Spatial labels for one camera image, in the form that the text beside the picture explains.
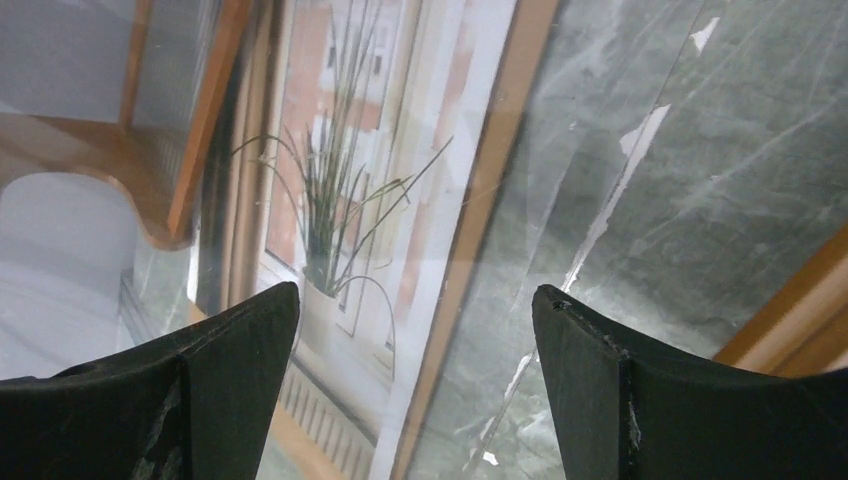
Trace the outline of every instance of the green plant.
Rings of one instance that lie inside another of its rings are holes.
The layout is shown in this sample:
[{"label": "green plant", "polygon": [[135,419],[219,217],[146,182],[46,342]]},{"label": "green plant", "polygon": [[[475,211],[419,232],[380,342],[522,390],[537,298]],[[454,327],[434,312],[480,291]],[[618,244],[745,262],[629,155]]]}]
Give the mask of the green plant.
[{"label": "green plant", "polygon": [[[358,140],[356,131],[362,124],[364,98],[370,81],[368,72],[373,69],[374,56],[371,55],[371,47],[374,27],[381,6],[378,0],[376,12],[368,19],[366,17],[372,13],[369,12],[371,3],[371,0],[364,2],[357,22],[361,27],[354,25],[353,9],[348,9],[341,39],[338,38],[339,32],[335,22],[332,22],[331,42],[336,55],[333,61],[334,92],[331,108],[323,113],[317,142],[313,143],[313,134],[316,132],[308,125],[300,141],[296,141],[291,131],[285,127],[286,138],[261,135],[248,140],[233,152],[237,153],[253,141],[272,140],[294,160],[303,187],[302,211],[297,209],[298,203],[289,185],[273,163],[267,159],[258,161],[273,171],[295,208],[298,230],[306,251],[305,278],[330,297],[336,297],[352,279],[353,262],[357,255],[395,208],[402,201],[409,201],[409,190],[450,144],[450,141],[445,143],[418,173],[391,180],[370,192],[366,190],[359,202],[352,200],[360,189],[367,187],[365,165],[355,169],[354,158]],[[348,229],[357,216],[363,213],[365,207],[373,202],[377,202],[381,207],[378,209],[376,220],[356,240],[347,261],[342,262],[342,247]]]}]

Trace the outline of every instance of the potted plant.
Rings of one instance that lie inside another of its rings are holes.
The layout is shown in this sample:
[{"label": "potted plant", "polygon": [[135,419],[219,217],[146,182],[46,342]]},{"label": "potted plant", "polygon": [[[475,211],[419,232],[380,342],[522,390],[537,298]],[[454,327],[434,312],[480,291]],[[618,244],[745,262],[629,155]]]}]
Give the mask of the potted plant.
[{"label": "potted plant", "polygon": [[[367,276],[354,276],[354,261],[363,248],[373,240],[380,226],[389,215],[407,201],[407,193],[442,155],[450,141],[428,160],[417,173],[405,178],[396,178],[382,185],[369,184],[366,180],[366,165],[356,167],[359,127],[365,110],[365,97],[373,69],[372,44],[374,27],[379,15],[371,15],[365,26],[369,1],[364,2],[357,27],[353,23],[352,9],[348,9],[341,38],[334,22],[331,24],[333,59],[333,92],[330,108],[321,117],[317,131],[308,126],[305,133],[296,139],[288,127],[284,127],[285,138],[263,135],[245,142],[271,139],[277,142],[297,165],[301,194],[296,201],[286,179],[267,159],[259,160],[270,168],[277,181],[283,186],[294,207],[297,226],[306,254],[306,265],[301,272],[301,334],[300,338],[318,353],[327,346],[329,328],[340,315],[339,294],[355,279],[370,280],[382,291],[385,290]],[[349,229],[372,204],[379,205],[373,223],[367,225],[357,236],[347,259],[343,261],[343,247]]]}]

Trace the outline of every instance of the white pot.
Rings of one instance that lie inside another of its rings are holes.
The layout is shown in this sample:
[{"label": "white pot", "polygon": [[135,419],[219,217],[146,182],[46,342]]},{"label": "white pot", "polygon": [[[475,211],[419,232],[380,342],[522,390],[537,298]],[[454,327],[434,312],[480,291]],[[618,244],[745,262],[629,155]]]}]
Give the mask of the white pot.
[{"label": "white pot", "polygon": [[339,316],[339,301],[315,288],[312,282],[301,282],[300,339],[317,354],[329,349],[330,329]]}]

